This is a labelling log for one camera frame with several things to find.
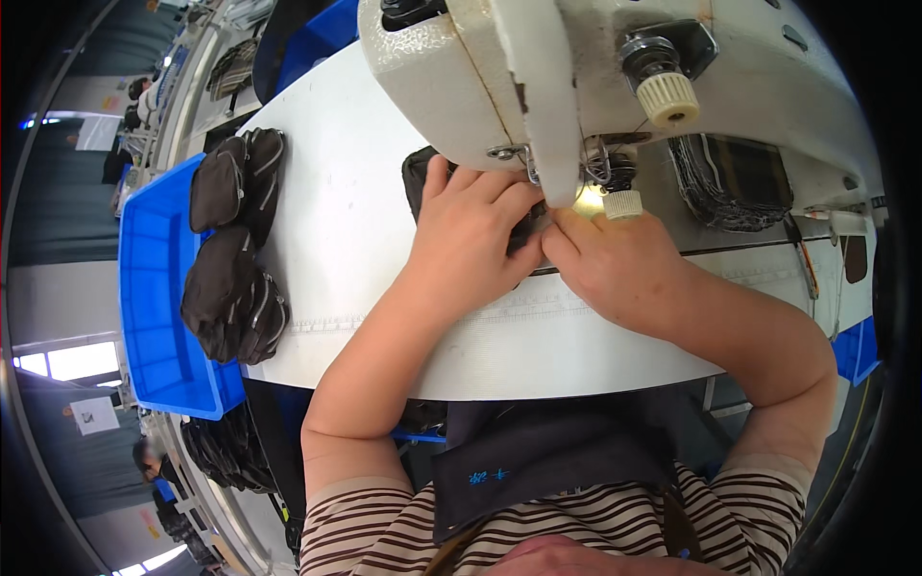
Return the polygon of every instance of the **paper sign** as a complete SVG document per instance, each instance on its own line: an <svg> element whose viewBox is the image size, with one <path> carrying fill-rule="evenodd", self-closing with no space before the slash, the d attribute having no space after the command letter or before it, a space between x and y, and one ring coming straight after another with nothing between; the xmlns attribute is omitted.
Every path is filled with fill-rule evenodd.
<svg viewBox="0 0 922 576"><path fill-rule="evenodd" d="M112 407L112 399L109 396L71 402L70 407L74 411L77 427L84 436L119 427L118 417L115 415L115 408Z"/></svg>

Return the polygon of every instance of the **left hand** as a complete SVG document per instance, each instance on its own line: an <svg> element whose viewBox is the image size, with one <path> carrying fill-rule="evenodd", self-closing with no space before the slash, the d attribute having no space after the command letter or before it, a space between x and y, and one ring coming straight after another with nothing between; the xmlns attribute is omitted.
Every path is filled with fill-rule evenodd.
<svg viewBox="0 0 922 576"><path fill-rule="evenodd" d="M513 226L543 199L521 171L459 167L432 157L409 260L397 279L445 323L498 299L541 263L540 233L506 256Z"/></svg>

